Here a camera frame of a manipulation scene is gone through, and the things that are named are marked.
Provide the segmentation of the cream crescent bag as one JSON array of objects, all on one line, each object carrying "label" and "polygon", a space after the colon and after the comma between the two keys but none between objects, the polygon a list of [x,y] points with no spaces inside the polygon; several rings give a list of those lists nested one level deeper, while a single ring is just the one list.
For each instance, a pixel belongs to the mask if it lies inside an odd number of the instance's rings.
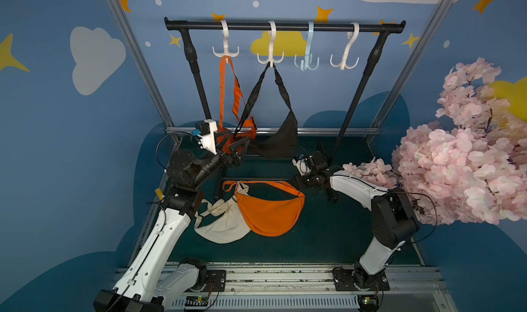
[{"label": "cream crescent bag", "polygon": [[194,231],[204,239],[218,244],[227,244],[244,238],[251,229],[247,225],[237,203],[237,197],[248,196],[249,186],[237,182],[235,194],[228,200],[220,199],[214,204],[201,201],[207,209],[196,213]]}]

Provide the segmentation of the orange crescent bag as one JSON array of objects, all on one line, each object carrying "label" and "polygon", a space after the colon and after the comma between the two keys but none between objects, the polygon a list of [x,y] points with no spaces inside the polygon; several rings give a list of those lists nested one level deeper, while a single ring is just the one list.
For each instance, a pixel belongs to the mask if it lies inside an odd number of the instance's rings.
[{"label": "orange crescent bag", "polygon": [[265,237],[279,237],[291,230],[298,221],[305,203],[305,195],[284,181],[248,180],[225,181],[222,190],[247,188],[249,184],[265,184],[293,196],[287,200],[266,200],[235,192],[238,208],[248,227]]}]

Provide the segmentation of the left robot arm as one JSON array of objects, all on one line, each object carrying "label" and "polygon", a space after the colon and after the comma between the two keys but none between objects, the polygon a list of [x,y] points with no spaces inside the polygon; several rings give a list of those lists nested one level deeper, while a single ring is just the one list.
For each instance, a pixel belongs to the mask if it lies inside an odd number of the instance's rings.
[{"label": "left robot arm", "polygon": [[250,144],[245,137],[226,147],[231,133],[197,136],[215,152],[196,158],[190,150],[177,149],[167,162],[169,186],[157,201],[159,216],[135,260],[111,290],[101,290],[93,302],[96,311],[166,311],[185,291],[204,289],[204,262],[188,258],[164,280],[161,273],[177,241],[189,227],[204,197],[200,188],[219,168],[241,165]]}]

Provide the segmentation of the black sling bag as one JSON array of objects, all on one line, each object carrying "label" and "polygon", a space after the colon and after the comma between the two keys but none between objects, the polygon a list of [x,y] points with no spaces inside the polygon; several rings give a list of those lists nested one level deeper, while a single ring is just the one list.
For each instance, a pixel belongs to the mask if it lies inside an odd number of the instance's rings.
[{"label": "black sling bag", "polygon": [[281,98],[289,109],[289,113],[275,134],[264,141],[251,139],[248,144],[248,148],[259,156],[273,159],[286,157],[288,154],[291,154],[296,150],[298,147],[298,122],[292,110],[290,96],[284,86],[282,77],[280,76],[276,66],[270,65],[270,62],[267,63],[265,69],[255,84],[255,87],[252,89],[233,136],[238,135],[242,125],[244,124],[244,121],[249,118],[259,96],[265,74],[270,67],[274,69],[275,83],[277,84]]}]

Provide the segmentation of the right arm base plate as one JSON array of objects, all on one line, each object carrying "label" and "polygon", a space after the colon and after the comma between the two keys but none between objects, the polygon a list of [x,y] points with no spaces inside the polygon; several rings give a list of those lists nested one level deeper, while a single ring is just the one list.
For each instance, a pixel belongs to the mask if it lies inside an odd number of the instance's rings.
[{"label": "right arm base plate", "polygon": [[384,271],[370,275],[362,268],[332,270],[336,291],[389,291],[390,286]]}]

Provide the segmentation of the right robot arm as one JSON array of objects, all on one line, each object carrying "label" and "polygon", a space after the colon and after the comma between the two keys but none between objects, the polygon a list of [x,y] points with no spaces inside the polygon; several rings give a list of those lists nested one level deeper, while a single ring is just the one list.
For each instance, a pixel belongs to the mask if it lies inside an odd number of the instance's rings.
[{"label": "right robot arm", "polygon": [[294,158],[292,164],[299,171],[295,179],[298,188],[320,186],[329,193],[340,192],[371,212],[373,239],[355,263],[353,276],[363,283],[378,279],[392,255],[419,230],[406,191],[374,183],[366,178],[364,167],[330,167],[319,151]]}]

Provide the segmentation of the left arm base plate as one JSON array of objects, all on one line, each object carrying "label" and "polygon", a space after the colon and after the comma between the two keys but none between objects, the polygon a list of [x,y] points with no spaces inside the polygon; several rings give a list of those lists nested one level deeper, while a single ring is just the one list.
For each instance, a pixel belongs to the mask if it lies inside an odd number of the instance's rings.
[{"label": "left arm base plate", "polygon": [[196,283],[196,291],[224,292],[226,286],[226,270],[200,271]]}]

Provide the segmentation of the red-orange sling bag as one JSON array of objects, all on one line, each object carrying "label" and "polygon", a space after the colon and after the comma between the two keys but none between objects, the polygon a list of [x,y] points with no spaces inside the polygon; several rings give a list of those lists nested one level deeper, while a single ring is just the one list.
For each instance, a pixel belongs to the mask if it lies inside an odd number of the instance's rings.
[{"label": "red-orange sling bag", "polygon": [[[246,105],[246,101],[241,92],[240,83],[233,68],[233,62],[230,56],[223,56],[220,61],[219,72],[220,72],[220,114],[218,121],[218,133],[223,134],[227,132],[227,129],[224,127],[224,111],[225,111],[225,75],[226,75],[226,65],[230,64],[231,70],[234,77],[234,87],[233,87],[233,108],[232,112],[235,115],[236,119],[240,120],[240,102],[243,102]],[[243,122],[243,128],[248,128],[248,132],[243,132],[239,134],[242,138],[248,137],[254,139],[256,137],[256,122],[254,118],[249,115],[247,120]]]}]

